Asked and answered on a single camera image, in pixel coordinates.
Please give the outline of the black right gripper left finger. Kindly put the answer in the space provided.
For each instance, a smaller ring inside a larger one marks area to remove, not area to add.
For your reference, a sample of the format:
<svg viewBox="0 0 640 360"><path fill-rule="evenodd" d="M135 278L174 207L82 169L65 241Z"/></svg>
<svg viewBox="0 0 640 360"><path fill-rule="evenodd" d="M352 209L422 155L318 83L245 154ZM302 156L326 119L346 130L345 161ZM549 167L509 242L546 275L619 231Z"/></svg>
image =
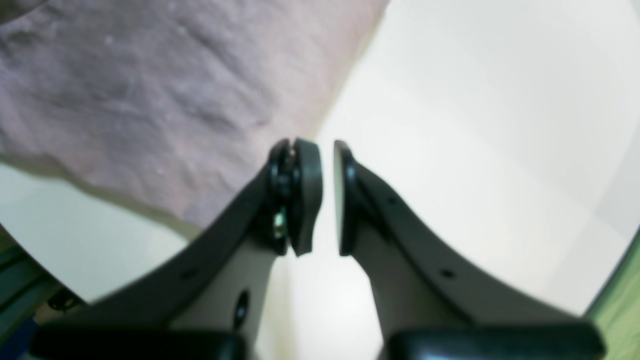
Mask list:
<svg viewBox="0 0 640 360"><path fill-rule="evenodd" d="M322 157L283 139L209 228L162 266L41 326L37 360L249 360L275 260L313 250Z"/></svg>

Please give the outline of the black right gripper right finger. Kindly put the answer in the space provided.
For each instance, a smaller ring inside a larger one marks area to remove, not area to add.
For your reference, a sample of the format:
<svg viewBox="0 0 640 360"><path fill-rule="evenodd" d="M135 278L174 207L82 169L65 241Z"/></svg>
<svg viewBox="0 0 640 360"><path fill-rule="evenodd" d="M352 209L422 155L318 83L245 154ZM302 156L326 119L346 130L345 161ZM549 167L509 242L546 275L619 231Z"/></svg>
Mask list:
<svg viewBox="0 0 640 360"><path fill-rule="evenodd" d="M382 178L334 142L339 253L368 276L382 360L601 360L584 317L514 289L438 237Z"/></svg>

